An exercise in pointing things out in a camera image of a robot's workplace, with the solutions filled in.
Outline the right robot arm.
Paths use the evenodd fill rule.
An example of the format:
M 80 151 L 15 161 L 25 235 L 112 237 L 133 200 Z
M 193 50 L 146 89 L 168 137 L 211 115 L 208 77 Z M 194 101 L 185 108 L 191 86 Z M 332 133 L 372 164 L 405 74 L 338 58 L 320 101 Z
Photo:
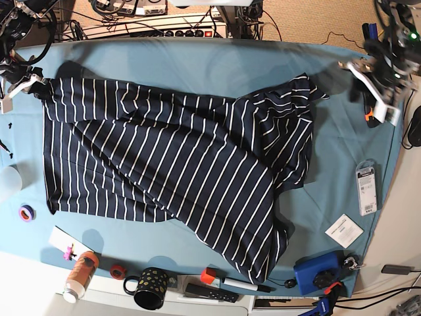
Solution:
M 53 11 L 56 1 L 7 1 L 1 5 L 1 101 L 12 99 L 17 93 L 34 93 L 48 80 L 42 77 L 42 69 L 34 65 L 49 51 L 57 29 L 57 17 Z M 45 16 L 49 39 L 37 57 L 23 59 L 14 47 L 30 32 L 32 26 Z

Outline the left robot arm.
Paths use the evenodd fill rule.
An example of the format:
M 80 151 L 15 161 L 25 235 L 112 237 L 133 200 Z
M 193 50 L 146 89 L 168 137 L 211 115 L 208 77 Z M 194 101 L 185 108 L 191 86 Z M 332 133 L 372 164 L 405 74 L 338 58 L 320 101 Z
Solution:
M 356 102 L 361 94 L 380 98 L 396 106 L 416 84 L 410 78 L 420 69 L 420 2 L 374 1 L 383 39 L 366 39 L 363 44 L 368 57 L 353 59 L 342 69 L 356 70 L 349 100 Z

